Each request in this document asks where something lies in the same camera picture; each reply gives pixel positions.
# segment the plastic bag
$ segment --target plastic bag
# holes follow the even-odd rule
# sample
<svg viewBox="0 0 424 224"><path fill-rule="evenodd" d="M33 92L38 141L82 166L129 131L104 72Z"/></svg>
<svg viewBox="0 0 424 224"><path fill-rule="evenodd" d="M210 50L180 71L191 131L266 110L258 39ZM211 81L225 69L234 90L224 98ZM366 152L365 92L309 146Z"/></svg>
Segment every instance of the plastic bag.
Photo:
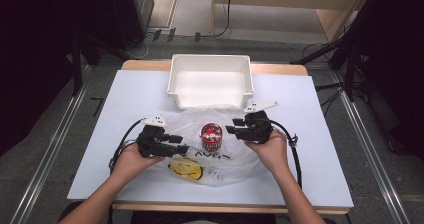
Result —
<svg viewBox="0 0 424 224"><path fill-rule="evenodd" d="M166 133L182 136L181 144L190 146L186 155L168 159L168 169L186 180L206 185L240 181L251 175L260 161L243 140L228 134L225 126L232 126L233 118L244 118L243 110L233 106L199 107L167 120ZM221 146L215 152L206 151L201 139L201 130L209 123L222 129Z"/></svg>

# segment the floor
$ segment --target floor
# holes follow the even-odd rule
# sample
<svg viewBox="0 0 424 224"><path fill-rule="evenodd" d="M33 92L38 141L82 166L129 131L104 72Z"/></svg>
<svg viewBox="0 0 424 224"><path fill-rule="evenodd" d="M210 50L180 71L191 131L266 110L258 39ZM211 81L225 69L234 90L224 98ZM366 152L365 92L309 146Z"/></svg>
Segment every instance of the floor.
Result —
<svg viewBox="0 0 424 224"><path fill-rule="evenodd" d="M206 11L208 1L196 0L199 2L195 5L196 8L188 9L188 5L193 6L190 4L193 1L176 2L170 27L176 28L178 35L192 36L195 32L202 34L209 32L207 20L210 11ZM175 38L171 42L167 41L166 36L156 41L149 38L130 52L135 55L147 54L145 59L170 59L175 53L243 53L251 56L252 61L282 63L299 59L321 46L310 44L325 43L325 36L320 30L317 17L310 10L259 8L260 18L250 19L248 21L249 25L252 25L250 27L241 27L241 20L247 21L247 17L243 16L245 10L236 6L231 8L231 29L223 38L202 38L197 43L192 38ZM282 18L284 20L276 18L284 15L287 15L287 18ZM219 17L216 20L219 31L225 23L223 8L217 8L217 17ZM275 27L263 25L264 23L271 25L264 20L275 19L281 21L281 25ZM86 69L84 76L86 86L79 98L72 98L70 95L72 93L72 82L70 82L40 117L27 138L0 157L0 223L10 223L12 219L12 223L55 223L61 211L68 205L67 193L99 116L96 110L101 104L100 100L107 97L115 73L122 65L122 61L107 53L102 53L102 57L100 66ZM327 65L321 64L326 61L327 58L322 57L315 61L316 64L307 65L308 73L313 77L315 85L336 81L333 71ZM320 102L326 101L335 91L330 89L318 92ZM70 110L70 103L75 103L78 108ZM401 209L405 211L408 219L402 222L395 221L397 219L389 208L387 193L381 188L380 177L376 175L373 161L367 156L368 151L361 144L351 113L348 112L349 105L343 98L338 98L329 108L326 121L355 205L349 213L351 223L424 223L423 160L414 155L392 153L387 147L384 133L372 109L360 98L355 100L354 105L367 131L367 137L378 154L378 160L384 167L384 173L401 201ZM66 115L70 116L69 123L62 121ZM66 131L56 133L58 127L64 127ZM50 153L46 152L52 150L52 144L58 148ZM43 159L45 155L50 156L53 162L44 170L40 170L38 167L45 160ZM29 190L31 180L35 180L36 174L41 171L46 172L46 175L44 179L37 179L41 184L38 185L40 189ZM26 197L24 196L26 191L33 191L34 195ZM20 206L21 200L24 199L29 203L26 207ZM116 211L114 214L115 222L118 223L129 223L130 217L129 211ZM345 216L325 217L337 223L349 223ZM285 215L277 215L276 218L278 223L290 223Z"/></svg>

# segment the gray floor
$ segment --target gray floor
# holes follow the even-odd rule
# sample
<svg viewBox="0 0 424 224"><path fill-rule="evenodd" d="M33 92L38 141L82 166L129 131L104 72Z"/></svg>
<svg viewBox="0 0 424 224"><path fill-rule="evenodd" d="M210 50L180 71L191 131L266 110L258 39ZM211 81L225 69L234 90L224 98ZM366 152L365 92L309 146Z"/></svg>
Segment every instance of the gray floor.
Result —
<svg viewBox="0 0 424 224"><path fill-rule="evenodd" d="M180 34L188 35L183 33L183 26L187 27L187 33L192 33L192 30L203 32L203 29L200 29L203 24L199 24L198 27L190 27L188 23L198 24L187 21L188 17L185 21L184 18L178 20L182 17L182 14L178 14L181 10L176 10L173 21L174 26L179 26L177 34L180 30ZM310 31L300 29L299 33L303 31L309 34L317 32L317 23L312 21L313 15L308 18L311 19L312 23L310 24ZM221 39L204 38L197 43L194 42L194 38L190 37L175 37L172 42L167 42L166 36L157 41L152 41L150 38L146 41L149 52L145 59L170 59L173 54L177 53L243 54L249 55L253 62L284 63L297 60L304 54L320 47L320 45L313 45L304 50L308 44L322 42L316 36L309 34L306 36L295 34L293 38L286 35L285 38L279 39L279 42L264 41L264 39L261 39L261 34L256 37L255 34L248 38L236 38L236 35L233 35L233 33L237 33L236 29L237 27L233 27L233 32L229 37ZM130 52L141 56L146 53L146 47L144 43L140 43L137 48ZM325 62L327 62L326 57L314 61L314 63ZM93 114L99 101L91 98L107 97L114 75L121 68L121 65L122 61L119 59L103 53L100 66L92 67L87 91L27 223L55 223L62 210L69 204L69 201L66 200L67 193L98 118L98 114L95 116ZM326 65L310 64L308 65L308 72L316 85L334 82L332 72ZM319 92L320 101L325 101L334 91L324 90ZM72 98L71 93L72 82L59 93L27 138L0 157L0 223L9 223L12 219L29 181L48 148L50 139L66 112ZM374 147L377 149L390 179L403 200L403 205L411 222L424 223L423 160L413 155L400 156L390 152L372 109L360 98L355 100L362 120L373 140ZM394 223L341 99L337 99L332 104L326 116L326 121L351 188L355 205L349 213L352 223ZM128 223L130 215L131 212L129 211L117 211L115 212L115 222ZM328 215L325 217L337 223L348 223L345 216ZM284 215L278 215L277 220L278 223L289 223Z"/></svg>

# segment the white tabletop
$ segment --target white tabletop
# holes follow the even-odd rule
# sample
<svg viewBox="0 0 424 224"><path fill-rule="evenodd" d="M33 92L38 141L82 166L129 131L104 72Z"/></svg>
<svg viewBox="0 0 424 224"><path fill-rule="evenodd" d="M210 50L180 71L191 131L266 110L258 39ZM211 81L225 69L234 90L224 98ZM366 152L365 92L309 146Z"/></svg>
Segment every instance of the white tabletop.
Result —
<svg viewBox="0 0 424 224"><path fill-rule="evenodd" d="M169 72L118 71L68 194L87 199L109 176L108 163L122 136L137 120L181 112L166 94ZM317 209L344 209L353 202L309 76L253 74L253 101L277 101L268 117L299 137L303 191ZM134 138L142 126L129 135ZM289 163L296 176L291 151ZM199 185L182 180L157 164L128 184L117 202L224 206L281 206L284 200L272 175L261 174L222 185Z"/></svg>

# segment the hand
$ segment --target hand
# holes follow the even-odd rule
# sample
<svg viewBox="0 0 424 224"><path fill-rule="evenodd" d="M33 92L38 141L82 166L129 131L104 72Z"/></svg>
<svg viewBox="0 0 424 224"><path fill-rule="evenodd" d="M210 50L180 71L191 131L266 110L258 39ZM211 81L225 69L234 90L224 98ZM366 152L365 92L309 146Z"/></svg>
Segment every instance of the hand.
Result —
<svg viewBox="0 0 424 224"><path fill-rule="evenodd" d="M148 167L163 161L164 157L142 157L138 151L137 143L127 146L116 162L111 177L128 184Z"/></svg>
<svg viewBox="0 0 424 224"><path fill-rule="evenodd" d="M252 141L244 143L258 154L261 162L271 173L281 168L288 168L287 140L280 133L272 131L268 141L264 144L256 144Z"/></svg>

